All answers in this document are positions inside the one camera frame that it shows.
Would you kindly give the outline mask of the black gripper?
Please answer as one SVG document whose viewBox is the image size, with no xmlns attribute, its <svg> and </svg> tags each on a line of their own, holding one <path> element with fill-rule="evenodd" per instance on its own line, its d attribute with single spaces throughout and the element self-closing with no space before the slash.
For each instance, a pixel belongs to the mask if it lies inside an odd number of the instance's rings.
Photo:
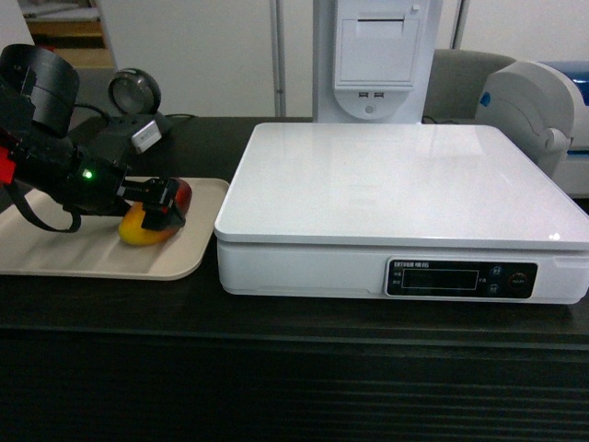
<svg viewBox="0 0 589 442">
<path fill-rule="evenodd" d="M 129 154 L 130 148 L 123 142 L 81 144 L 49 137 L 29 141 L 27 184 L 87 215 L 118 213 L 125 206 L 122 198 L 140 202 L 134 203 L 123 217 L 124 230 L 184 227 L 184 214 L 172 205 L 179 180 L 123 180 Z M 143 203 L 164 208 L 145 208 Z"/>
</svg>

